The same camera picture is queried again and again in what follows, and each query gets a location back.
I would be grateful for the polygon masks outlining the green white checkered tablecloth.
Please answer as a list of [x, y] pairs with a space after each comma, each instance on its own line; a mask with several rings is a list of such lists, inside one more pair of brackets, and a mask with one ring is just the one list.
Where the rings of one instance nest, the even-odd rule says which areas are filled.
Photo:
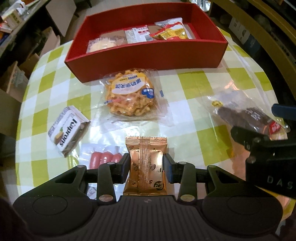
[[[23, 194], [78, 164], [82, 144], [125, 145], [127, 136], [166, 137], [175, 161], [198, 168], [217, 165], [245, 177], [248, 151], [234, 142], [230, 126], [210, 111], [208, 97], [222, 90], [240, 90], [265, 113], [277, 103], [262, 68], [231, 38], [217, 68], [149, 72], [157, 102], [141, 116], [112, 114], [104, 103], [104, 80], [81, 83], [65, 64], [71, 43], [46, 53], [27, 85], [16, 134], [16, 185]], [[90, 120], [87, 132], [64, 157], [48, 131], [67, 106]]]

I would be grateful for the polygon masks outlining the red rectangular box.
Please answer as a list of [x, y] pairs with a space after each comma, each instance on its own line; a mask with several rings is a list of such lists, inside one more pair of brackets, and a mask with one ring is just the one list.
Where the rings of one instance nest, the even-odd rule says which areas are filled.
[[[152, 26], [177, 17], [190, 28], [191, 39], [152, 40], [87, 52], [89, 41], [103, 34]], [[132, 68], [216, 68], [227, 45], [224, 35], [195, 4], [139, 4], [87, 16], [72, 42], [65, 64], [82, 83]]]

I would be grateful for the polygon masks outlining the red yellow snack packet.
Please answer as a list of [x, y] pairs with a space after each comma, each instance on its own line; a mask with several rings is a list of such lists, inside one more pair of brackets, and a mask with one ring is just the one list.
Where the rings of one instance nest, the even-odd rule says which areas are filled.
[[185, 27], [181, 22], [166, 25], [156, 33], [150, 34], [156, 40], [185, 40], [189, 39]]

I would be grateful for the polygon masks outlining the clear pale cracker packet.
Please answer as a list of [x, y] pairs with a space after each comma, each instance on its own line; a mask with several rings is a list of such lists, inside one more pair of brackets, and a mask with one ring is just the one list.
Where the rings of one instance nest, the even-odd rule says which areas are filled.
[[127, 44], [125, 38], [97, 38], [88, 42], [86, 53], [92, 53], [99, 50], [104, 50], [112, 47], [117, 47], [123, 44]]

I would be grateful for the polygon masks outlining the clear fried noodle snack bag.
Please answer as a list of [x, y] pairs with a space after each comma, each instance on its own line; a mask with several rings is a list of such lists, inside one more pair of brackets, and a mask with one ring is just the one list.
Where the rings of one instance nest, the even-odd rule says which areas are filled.
[[97, 112], [100, 121], [158, 121], [165, 126], [173, 125], [157, 70], [132, 68], [119, 71], [104, 76], [100, 84], [102, 96]]

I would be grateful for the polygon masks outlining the cardboard box under table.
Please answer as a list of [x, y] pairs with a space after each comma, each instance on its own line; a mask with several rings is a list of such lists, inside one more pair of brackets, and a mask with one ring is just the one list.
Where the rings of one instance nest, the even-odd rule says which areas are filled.
[[39, 59], [47, 52], [60, 46], [60, 36], [55, 35], [51, 27], [41, 32], [41, 36], [41, 42], [35, 45], [27, 59], [21, 65], [15, 61], [1, 80], [2, 90], [15, 99], [18, 106], [23, 100], [29, 78]]

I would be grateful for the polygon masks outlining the pink sausages white packet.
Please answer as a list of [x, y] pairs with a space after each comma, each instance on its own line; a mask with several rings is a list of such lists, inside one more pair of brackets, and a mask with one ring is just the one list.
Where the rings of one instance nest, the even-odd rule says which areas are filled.
[[[101, 144], [82, 144], [80, 147], [79, 164], [85, 165], [87, 169], [97, 169], [100, 165], [114, 162], [118, 163], [126, 152], [125, 147], [101, 145]], [[123, 184], [114, 184], [116, 200], [123, 194]], [[87, 196], [96, 199], [97, 183], [89, 183]]]

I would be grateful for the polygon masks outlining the white red label packet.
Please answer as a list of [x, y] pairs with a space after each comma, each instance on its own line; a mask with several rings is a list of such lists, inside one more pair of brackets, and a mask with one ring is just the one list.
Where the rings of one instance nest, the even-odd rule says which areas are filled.
[[150, 42], [153, 40], [150, 34], [151, 33], [147, 25], [125, 30], [125, 36], [128, 44]]

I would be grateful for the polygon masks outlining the grey long sideboard table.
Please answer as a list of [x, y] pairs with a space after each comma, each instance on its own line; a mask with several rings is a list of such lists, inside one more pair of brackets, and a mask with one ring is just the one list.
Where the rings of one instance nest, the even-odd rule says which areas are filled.
[[12, 31], [1, 43], [1, 56], [4, 54], [6, 49], [14, 42], [18, 32], [22, 27], [29, 21], [29, 19], [42, 7], [48, 4], [50, 1], [33, 1], [24, 6], [24, 10], [21, 14], [16, 9], [8, 11], [8, 15], [4, 20]]

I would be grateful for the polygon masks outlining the white Kaprons wafer packet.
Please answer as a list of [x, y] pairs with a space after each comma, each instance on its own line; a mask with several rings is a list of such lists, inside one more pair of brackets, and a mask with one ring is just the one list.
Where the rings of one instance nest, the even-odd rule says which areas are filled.
[[90, 120], [75, 106], [67, 106], [50, 127], [48, 136], [62, 156], [67, 157], [89, 124]]

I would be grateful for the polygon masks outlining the clear dark brown snack bag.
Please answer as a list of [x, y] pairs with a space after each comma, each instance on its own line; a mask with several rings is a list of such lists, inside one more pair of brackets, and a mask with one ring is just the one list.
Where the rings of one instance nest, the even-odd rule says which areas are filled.
[[238, 126], [274, 138], [289, 133], [290, 127], [283, 118], [275, 117], [269, 105], [239, 89], [233, 80], [216, 87], [213, 93], [203, 97], [207, 111], [230, 126]]

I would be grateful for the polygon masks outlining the gold foil snack packet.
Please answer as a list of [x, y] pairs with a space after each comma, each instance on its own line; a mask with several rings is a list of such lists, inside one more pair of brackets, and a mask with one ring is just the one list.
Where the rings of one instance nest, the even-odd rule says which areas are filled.
[[167, 152], [167, 138], [127, 137], [125, 144], [130, 155], [130, 171], [123, 194], [167, 195], [163, 166], [163, 156]]

